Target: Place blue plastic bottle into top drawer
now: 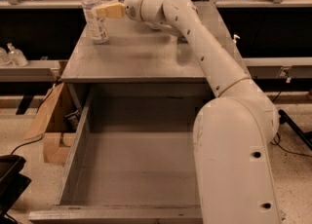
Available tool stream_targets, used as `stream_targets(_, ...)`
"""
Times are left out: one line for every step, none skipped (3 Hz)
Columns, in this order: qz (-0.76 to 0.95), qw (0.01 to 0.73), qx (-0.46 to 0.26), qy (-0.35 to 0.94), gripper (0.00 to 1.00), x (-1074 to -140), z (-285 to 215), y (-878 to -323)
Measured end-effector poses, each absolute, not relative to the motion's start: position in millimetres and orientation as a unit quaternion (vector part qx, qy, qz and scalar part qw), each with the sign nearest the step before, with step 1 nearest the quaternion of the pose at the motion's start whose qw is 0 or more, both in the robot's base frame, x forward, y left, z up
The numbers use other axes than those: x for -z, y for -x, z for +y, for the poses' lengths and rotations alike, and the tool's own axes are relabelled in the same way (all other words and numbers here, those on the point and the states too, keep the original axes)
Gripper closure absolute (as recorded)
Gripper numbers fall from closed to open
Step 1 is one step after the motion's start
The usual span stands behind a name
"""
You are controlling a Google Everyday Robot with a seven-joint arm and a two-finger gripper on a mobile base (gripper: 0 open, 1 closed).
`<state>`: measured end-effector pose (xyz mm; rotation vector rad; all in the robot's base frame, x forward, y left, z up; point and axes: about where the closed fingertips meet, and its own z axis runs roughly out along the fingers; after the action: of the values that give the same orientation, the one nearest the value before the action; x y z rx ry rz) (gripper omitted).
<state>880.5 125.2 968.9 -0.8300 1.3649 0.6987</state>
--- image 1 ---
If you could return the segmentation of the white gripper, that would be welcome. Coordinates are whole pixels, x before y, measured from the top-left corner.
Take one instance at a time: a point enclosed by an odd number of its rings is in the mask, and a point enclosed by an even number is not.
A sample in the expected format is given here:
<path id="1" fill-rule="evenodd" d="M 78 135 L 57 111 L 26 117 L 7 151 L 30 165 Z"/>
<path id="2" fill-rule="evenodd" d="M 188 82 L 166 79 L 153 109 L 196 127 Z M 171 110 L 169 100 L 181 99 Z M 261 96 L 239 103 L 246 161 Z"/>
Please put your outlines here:
<path id="1" fill-rule="evenodd" d="M 146 21 L 143 17 L 143 1 L 144 0 L 124 0 L 125 7 L 120 2 L 102 4 L 95 7 L 95 15 L 99 18 L 121 19 L 127 14 L 129 19 Z"/>

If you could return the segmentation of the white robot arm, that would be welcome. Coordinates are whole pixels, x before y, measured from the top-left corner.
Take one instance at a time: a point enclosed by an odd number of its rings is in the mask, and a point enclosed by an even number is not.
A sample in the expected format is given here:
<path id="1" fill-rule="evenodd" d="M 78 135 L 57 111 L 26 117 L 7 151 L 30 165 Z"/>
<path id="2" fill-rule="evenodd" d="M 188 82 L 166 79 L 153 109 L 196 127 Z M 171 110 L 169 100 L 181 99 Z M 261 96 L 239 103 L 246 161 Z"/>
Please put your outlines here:
<path id="1" fill-rule="evenodd" d="M 193 2 L 123 0 L 93 13 L 171 30 L 193 51 L 214 94 L 193 126 L 203 223 L 282 224 L 267 151 L 279 128 L 277 109 L 202 23 Z"/>

